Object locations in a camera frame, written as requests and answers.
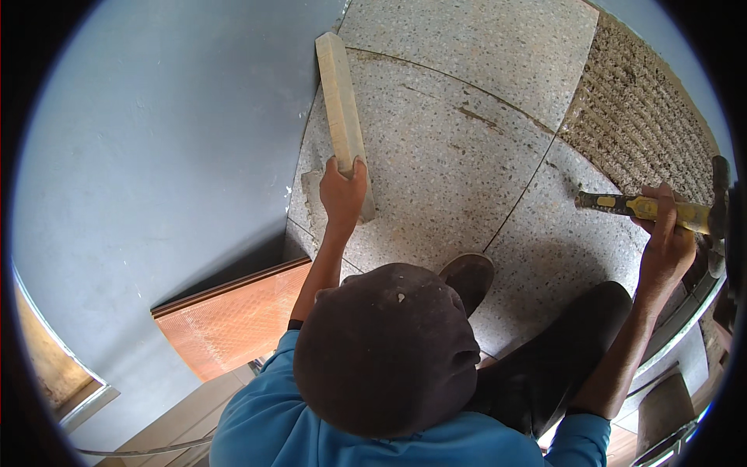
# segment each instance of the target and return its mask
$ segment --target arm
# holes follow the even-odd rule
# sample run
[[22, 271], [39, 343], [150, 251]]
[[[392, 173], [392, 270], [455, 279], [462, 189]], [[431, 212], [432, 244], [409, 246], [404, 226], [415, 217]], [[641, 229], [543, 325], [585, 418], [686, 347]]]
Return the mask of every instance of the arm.
[[342, 253], [356, 228], [366, 194], [366, 166], [360, 158], [356, 158], [353, 166], [353, 177], [348, 180], [337, 171], [336, 157], [326, 163], [319, 196], [329, 220], [319, 253], [291, 312], [291, 320], [305, 321], [314, 306], [317, 292], [340, 285]]
[[695, 236], [675, 225], [675, 195], [666, 183], [658, 189], [643, 187], [643, 195], [658, 198], [658, 215], [650, 220], [632, 218], [648, 233], [633, 308], [617, 338], [583, 383], [570, 406], [615, 418], [641, 363], [654, 324], [666, 301], [695, 259]]

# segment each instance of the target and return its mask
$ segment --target dark cap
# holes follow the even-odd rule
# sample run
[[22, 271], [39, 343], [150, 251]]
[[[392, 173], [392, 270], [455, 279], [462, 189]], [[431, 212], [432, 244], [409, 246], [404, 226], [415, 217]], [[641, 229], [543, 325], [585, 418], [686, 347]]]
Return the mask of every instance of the dark cap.
[[394, 263], [317, 294], [293, 372], [321, 419], [388, 439], [455, 416], [474, 393], [479, 361], [459, 295], [432, 271]]

